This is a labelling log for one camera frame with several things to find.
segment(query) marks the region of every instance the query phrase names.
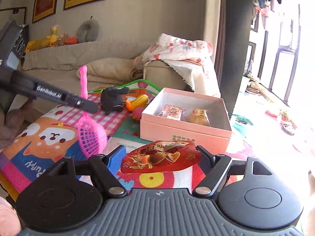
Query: tag label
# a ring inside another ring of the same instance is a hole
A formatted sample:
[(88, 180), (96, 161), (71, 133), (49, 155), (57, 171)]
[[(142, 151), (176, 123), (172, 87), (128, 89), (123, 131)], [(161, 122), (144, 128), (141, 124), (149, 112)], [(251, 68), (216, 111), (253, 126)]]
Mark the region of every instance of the tag label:
[(158, 150), (160, 152), (166, 152), (169, 149), (177, 146), (187, 145), (189, 142), (158, 142), (154, 146), (150, 146), (149, 150)]
[(61, 96), (62, 96), (61, 93), (55, 92), (55, 91), (50, 90), (48, 88), (42, 87), (40, 85), (37, 86), (36, 90), (39, 91), (39, 92), (42, 92), (44, 94), (47, 94), (49, 96), (52, 96), (54, 98), (58, 98), (58, 99), (61, 99)]

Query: black stuffed toy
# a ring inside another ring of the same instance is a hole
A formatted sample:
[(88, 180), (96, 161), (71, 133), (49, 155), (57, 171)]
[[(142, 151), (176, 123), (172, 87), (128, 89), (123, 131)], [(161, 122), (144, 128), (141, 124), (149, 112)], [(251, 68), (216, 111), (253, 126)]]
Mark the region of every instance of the black stuffed toy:
[(111, 112), (122, 112), (122, 96), (129, 93), (129, 88), (124, 87), (122, 89), (116, 89), (115, 87), (109, 87), (102, 91), (100, 96), (100, 102), (102, 104), (101, 109), (105, 111), (106, 114)]

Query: metal screw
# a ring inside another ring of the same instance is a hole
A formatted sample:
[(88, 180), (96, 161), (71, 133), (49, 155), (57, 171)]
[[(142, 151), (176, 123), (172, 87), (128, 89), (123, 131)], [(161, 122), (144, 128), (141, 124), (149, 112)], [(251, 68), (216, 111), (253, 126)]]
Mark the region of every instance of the metal screw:
[(121, 187), (112, 187), (109, 189), (109, 193), (113, 195), (121, 195), (125, 192), (125, 190)]
[(200, 195), (207, 195), (211, 192), (211, 189), (205, 186), (201, 186), (195, 189), (196, 193)]

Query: snack package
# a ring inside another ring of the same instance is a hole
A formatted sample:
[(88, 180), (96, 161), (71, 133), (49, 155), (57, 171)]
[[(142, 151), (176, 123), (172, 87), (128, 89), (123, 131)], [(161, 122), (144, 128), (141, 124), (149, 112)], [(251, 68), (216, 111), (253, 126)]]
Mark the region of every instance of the snack package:
[(139, 147), (122, 159), (121, 172), (156, 173), (179, 171), (201, 160), (193, 141), (155, 141)]
[(181, 115), (184, 113), (184, 109), (177, 106), (165, 105), (162, 112), (159, 113), (159, 116), (173, 119), (181, 120)]
[(207, 110), (195, 108), (189, 116), (188, 122), (210, 126)]

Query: beige blanket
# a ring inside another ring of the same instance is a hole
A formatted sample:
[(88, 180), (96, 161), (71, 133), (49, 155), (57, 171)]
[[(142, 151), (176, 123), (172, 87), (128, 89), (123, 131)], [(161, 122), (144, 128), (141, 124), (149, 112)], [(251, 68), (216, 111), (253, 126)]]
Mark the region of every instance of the beige blanket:
[(220, 98), (220, 90), (216, 74), (210, 70), (208, 77), (201, 66), (180, 60), (162, 60), (180, 75), (186, 84), (196, 93)]
[(123, 85), (143, 77), (143, 71), (135, 68), (132, 59), (104, 58), (86, 64), (88, 81)]

